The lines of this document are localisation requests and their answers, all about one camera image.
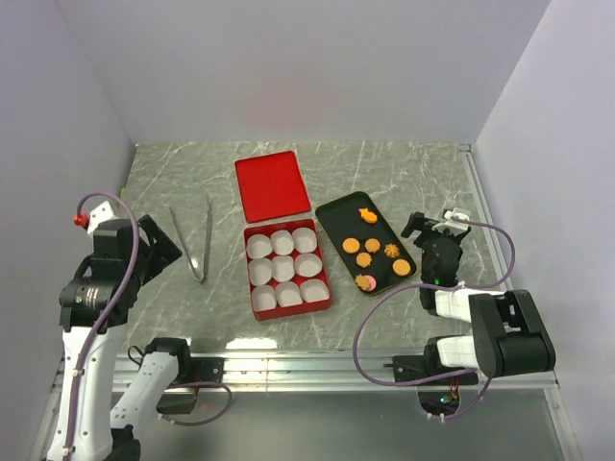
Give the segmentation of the metal tongs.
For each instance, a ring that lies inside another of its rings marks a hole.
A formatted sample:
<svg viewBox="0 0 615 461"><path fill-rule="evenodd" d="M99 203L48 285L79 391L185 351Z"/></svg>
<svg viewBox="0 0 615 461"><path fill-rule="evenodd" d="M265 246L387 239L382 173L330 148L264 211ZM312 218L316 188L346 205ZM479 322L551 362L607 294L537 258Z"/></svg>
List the metal tongs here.
<svg viewBox="0 0 615 461"><path fill-rule="evenodd" d="M211 247L211 235L213 227L212 204L209 196L205 199L204 204L204 222L201 228L202 235L197 247L197 242L189 242L188 238L182 230L179 218L175 210L170 206L168 208L171 223L174 232L179 240L180 249L184 255L187 266L196 279L196 281L204 285L209 277L209 256Z"/></svg>

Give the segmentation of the small flower cookie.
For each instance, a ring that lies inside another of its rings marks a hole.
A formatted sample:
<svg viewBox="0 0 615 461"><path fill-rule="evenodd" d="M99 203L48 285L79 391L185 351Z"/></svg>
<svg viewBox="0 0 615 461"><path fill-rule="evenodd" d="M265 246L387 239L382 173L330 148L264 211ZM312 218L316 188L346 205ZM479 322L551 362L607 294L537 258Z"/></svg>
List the small flower cookie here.
<svg viewBox="0 0 615 461"><path fill-rule="evenodd" d="M380 248L381 248L381 243L376 238L369 238L365 241L365 250L370 254L377 253L380 250Z"/></svg>

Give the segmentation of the round waffle cookie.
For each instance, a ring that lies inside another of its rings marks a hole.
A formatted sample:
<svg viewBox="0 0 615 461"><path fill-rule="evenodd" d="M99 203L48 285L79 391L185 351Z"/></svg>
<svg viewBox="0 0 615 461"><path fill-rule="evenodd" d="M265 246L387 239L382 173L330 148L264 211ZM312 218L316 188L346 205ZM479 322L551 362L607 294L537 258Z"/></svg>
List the round waffle cookie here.
<svg viewBox="0 0 615 461"><path fill-rule="evenodd" d="M356 254L360 250L360 243L353 237L346 238L342 242L342 249L346 254Z"/></svg>

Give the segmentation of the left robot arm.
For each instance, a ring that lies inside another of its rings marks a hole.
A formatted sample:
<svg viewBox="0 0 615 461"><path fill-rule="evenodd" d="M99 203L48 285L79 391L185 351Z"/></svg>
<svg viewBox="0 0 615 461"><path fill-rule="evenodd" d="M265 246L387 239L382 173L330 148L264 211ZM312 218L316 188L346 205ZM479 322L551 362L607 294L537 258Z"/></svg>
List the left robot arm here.
<svg viewBox="0 0 615 461"><path fill-rule="evenodd" d="M111 218L93 232L93 251L61 291L64 370L49 460L137 460L140 434L163 392L193 374L189 345L156 338L135 378L111 401L116 356L138 291L182 255L149 215Z"/></svg>

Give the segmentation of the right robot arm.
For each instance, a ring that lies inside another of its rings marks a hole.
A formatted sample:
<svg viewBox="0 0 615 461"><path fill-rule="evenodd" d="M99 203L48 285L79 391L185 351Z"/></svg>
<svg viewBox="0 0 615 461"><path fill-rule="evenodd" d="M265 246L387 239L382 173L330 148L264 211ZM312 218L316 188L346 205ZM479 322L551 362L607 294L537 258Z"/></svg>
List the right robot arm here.
<svg viewBox="0 0 615 461"><path fill-rule="evenodd" d="M536 304L527 290L492 291L460 281L461 241L475 225L467 214L447 209L440 220L412 213L402 237L419 235L422 307L436 317L467 323L466 335L431 338L417 373L444 383L468 369L488 378L549 372L556 354Z"/></svg>

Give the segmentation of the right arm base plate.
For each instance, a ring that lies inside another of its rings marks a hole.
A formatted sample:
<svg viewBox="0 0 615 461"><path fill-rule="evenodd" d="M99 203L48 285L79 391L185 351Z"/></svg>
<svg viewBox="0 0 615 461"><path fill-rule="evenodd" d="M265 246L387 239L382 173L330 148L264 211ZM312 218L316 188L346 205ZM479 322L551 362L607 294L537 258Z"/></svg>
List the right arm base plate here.
<svg viewBox="0 0 615 461"><path fill-rule="evenodd" d="M395 355L389 363L383 365L384 368L393 370L396 382L407 382L416 379L427 378L429 376L442 375L449 372L460 371L459 367L451 368L443 366L437 358L426 358L423 355ZM476 385L479 377L476 372L461 376L441 378L429 382L429 385Z"/></svg>

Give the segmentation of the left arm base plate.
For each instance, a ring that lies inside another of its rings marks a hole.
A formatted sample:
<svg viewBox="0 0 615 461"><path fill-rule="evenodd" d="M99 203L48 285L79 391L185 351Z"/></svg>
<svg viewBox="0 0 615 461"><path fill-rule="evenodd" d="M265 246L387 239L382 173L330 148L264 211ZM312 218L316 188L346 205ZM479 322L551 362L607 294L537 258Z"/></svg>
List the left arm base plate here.
<svg viewBox="0 0 615 461"><path fill-rule="evenodd" d="M225 359L222 357L193 356L190 360L188 377L190 382L221 383Z"/></svg>

